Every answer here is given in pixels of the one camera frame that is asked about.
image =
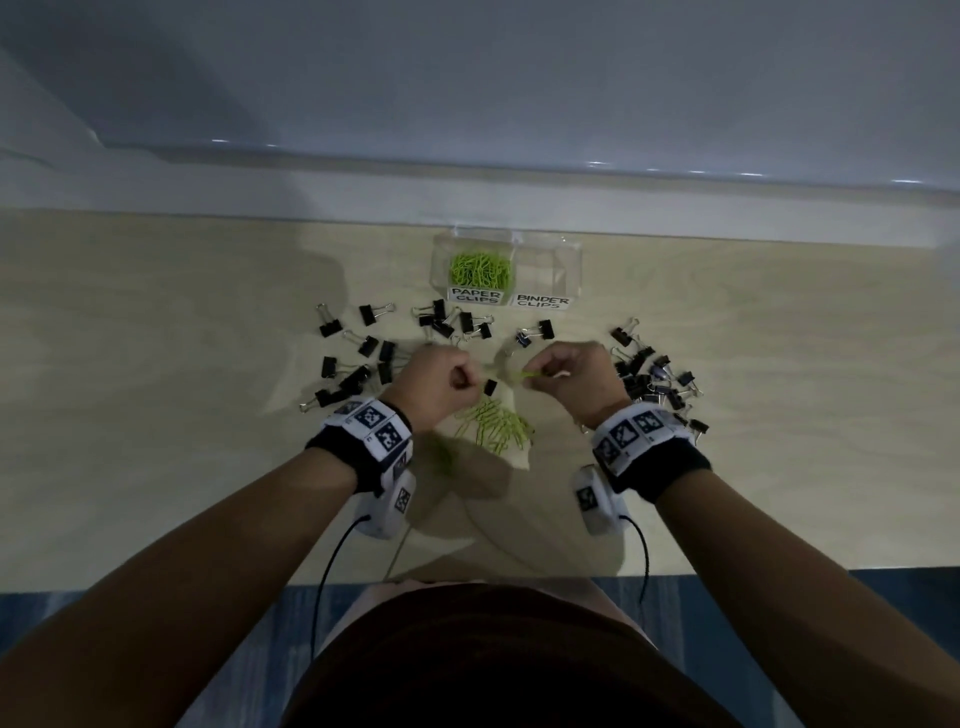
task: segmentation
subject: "left hand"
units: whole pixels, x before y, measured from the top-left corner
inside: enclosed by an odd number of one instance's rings
[[[483,382],[470,355],[456,347],[417,349],[380,400],[395,406],[414,432],[428,432],[454,412],[476,404]]]

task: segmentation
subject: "label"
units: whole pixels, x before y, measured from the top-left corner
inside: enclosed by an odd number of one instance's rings
[[[485,288],[458,288],[451,285],[446,289],[446,299],[462,303],[499,305],[503,301],[503,291],[489,291]]]
[[[518,305],[524,308],[549,308],[555,311],[564,311],[570,308],[570,302],[573,299],[565,299],[560,296],[529,296],[525,293],[514,293],[510,298],[510,305]]]

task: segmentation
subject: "hand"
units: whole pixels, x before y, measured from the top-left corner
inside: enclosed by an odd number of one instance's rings
[[[524,379],[524,384],[553,397],[590,429],[631,404],[610,355],[595,341],[556,341],[527,362],[523,371],[540,373]]]
[[[470,355],[456,347],[424,346],[380,400],[396,406],[414,432],[428,432],[457,410],[480,399],[483,376]]]

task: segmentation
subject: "clear plastic container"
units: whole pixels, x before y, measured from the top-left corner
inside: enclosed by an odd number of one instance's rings
[[[457,284],[456,255],[485,253],[510,262],[509,283],[499,288]],[[430,284],[449,301],[564,310],[580,296],[580,243],[569,235],[487,228],[454,228],[434,238]]]

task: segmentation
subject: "blue carpet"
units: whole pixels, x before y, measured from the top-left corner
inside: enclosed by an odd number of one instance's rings
[[[854,575],[960,660],[960,568],[864,570]],[[641,577],[595,580],[639,623],[663,655],[748,728],[799,725],[784,717],[770,681],[696,576],[651,577],[642,609]],[[318,643],[361,586],[324,588]],[[309,663],[316,587],[288,587],[197,699],[180,726],[273,728]],[[0,595],[0,652],[78,593]]]

